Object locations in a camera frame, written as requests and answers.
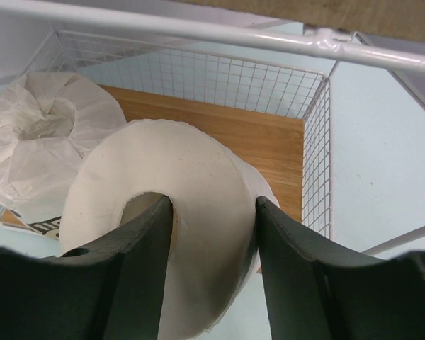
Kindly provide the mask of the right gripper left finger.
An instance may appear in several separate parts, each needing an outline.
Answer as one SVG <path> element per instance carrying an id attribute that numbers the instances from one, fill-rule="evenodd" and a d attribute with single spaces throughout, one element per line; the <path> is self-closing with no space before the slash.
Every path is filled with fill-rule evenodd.
<path id="1" fill-rule="evenodd" d="M 60 257 L 0 247 L 0 339 L 157 338 L 172 220 L 163 196 Z"/>

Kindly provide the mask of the white wire wooden shelf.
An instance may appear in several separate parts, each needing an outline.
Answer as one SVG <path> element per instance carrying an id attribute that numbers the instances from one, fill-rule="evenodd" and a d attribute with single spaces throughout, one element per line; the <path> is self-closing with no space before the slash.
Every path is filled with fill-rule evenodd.
<path id="1" fill-rule="evenodd" d="M 303 222 L 377 256 L 425 249 L 425 110 L 386 69 L 296 52 L 255 30 L 45 1 L 0 1 L 0 83 L 76 71 L 114 87 L 305 122 Z"/>

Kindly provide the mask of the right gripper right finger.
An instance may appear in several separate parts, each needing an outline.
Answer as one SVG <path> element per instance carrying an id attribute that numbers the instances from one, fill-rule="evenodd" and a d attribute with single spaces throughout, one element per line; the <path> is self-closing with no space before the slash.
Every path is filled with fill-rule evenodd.
<path id="1" fill-rule="evenodd" d="M 425 251 L 358 253 L 263 196 L 256 240 L 274 339 L 425 339 Z"/>

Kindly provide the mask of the unwrapped white paper roll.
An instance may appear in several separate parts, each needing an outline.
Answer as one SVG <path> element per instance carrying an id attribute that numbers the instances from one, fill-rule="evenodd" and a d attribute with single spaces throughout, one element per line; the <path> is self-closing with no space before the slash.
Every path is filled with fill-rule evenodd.
<path id="1" fill-rule="evenodd" d="M 60 224 L 63 251 L 114 230 L 126 204 L 170 198 L 177 215 L 160 339 L 192 339 L 214 327 L 259 266 L 256 199 L 273 198 L 261 173 L 187 123 L 135 120 L 83 160 Z"/>

